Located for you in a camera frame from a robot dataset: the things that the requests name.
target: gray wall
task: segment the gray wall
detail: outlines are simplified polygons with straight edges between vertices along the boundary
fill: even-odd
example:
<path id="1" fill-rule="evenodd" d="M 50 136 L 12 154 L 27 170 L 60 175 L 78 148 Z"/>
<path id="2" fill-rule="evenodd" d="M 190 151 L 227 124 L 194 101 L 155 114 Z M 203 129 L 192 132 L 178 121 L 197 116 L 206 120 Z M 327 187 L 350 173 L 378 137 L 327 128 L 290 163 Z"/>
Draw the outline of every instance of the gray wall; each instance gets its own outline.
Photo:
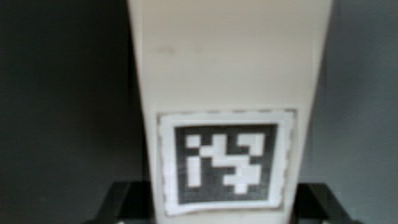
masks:
<path id="1" fill-rule="evenodd" d="M 398 220 L 398 1 L 338 0 L 302 181 Z M 144 176 L 123 0 L 0 0 L 0 223 L 94 218 Z"/>
<path id="2" fill-rule="evenodd" d="M 364 224 L 398 220 L 398 1 L 341 0 L 302 181 L 327 182 Z"/>

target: black stand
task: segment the black stand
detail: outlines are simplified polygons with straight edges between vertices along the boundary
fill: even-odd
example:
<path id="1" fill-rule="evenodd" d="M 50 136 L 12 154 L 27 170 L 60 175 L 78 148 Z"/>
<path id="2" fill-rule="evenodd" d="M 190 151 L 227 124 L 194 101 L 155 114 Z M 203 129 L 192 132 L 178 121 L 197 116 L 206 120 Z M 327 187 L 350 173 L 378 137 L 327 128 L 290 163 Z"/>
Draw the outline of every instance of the black stand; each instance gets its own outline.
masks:
<path id="1" fill-rule="evenodd" d="M 300 184 L 290 224 L 361 224 L 352 221 L 325 184 Z M 94 221 L 85 224 L 155 224 L 149 182 L 114 183 Z"/>

